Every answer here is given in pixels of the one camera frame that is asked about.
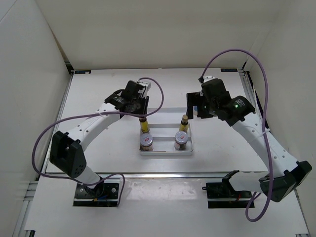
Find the small yellow-label bottle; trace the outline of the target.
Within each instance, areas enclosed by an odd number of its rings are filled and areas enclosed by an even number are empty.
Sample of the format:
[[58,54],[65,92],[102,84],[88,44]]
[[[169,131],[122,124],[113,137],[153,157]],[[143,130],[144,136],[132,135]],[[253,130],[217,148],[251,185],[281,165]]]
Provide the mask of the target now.
[[181,119],[181,122],[180,122],[179,131],[183,131],[183,132],[187,133],[188,125],[189,125],[188,116],[187,115],[183,115],[182,119]]
[[143,118],[139,118],[139,122],[140,122],[140,129],[142,133],[149,133],[150,132],[150,127],[147,121],[146,117]]

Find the short spice jar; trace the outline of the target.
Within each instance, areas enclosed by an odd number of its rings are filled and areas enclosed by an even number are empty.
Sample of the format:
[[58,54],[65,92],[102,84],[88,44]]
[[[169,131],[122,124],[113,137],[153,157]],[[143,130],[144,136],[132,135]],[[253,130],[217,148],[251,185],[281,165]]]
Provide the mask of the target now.
[[140,136],[140,150],[144,152],[153,151],[153,137],[149,133],[143,133]]
[[184,131],[179,131],[175,134],[175,142],[174,142],[174,148],[178,151],[183,151],[186,149],[186,145],[188,142],[188,135]]

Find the tall blue-label jar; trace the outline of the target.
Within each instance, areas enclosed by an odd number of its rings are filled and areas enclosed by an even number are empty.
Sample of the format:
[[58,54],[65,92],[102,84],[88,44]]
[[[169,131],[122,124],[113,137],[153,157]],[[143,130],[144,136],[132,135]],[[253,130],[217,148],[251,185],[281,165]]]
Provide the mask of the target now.
[[193,111],[194,111],[194,115],[197,116],[198,115],[198,108],[197,108],[197,106],[193,106]]

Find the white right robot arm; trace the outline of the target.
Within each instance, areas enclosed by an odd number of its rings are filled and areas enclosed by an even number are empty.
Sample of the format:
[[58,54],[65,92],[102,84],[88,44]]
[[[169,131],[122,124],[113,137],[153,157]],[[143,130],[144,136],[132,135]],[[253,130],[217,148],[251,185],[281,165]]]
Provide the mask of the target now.
[[217,117],[238,132],[264,162],[268,173],[234,170],[222,179],[222,193],[234,197],[238,192],[264,194],[268,200],[280,202],[297,188],[311,172],[308,161],[298,161],[267,129],[262,129],[255,108],[243,96],[232,98],[228,91],[186,95],[187,116],[193,118],[193,107],[201,119]]

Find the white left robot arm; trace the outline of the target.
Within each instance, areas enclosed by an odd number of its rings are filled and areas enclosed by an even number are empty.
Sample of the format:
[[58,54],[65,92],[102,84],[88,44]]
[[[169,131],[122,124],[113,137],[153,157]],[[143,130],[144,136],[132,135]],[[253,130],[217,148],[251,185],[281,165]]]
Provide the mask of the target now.
[[104,186],[101,177],[88,167],[84,151],[88,145],[111,124],[119,121],[123,113],[144,115],[149,96],[123,98],[113,93],[96,111],[81,124],[67,132],[57,131],[52,138],[49,161],[69,178],[87,184],[86,191],[93,198],[102,195]]

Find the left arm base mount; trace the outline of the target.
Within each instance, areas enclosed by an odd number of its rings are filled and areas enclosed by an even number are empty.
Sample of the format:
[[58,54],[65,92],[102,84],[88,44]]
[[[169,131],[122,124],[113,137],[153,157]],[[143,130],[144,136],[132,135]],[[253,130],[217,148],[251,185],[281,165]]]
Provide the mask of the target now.
[[77,184],[73,206],[74,207],[118,207],[120,205],[125,178],[122,180],[104,181],[93,189]]

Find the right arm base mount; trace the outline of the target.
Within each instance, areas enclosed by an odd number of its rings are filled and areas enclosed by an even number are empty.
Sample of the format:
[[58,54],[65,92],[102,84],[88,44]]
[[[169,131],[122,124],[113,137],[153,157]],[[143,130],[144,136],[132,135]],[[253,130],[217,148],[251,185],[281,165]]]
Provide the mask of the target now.
[[238,173],[234,170],[225,175],[220,182],[208,182],[202,187],[206,191],[209,209],[236,209],[246,208],[252,193],[250,191],[236,191],[232,188],[229,180]]

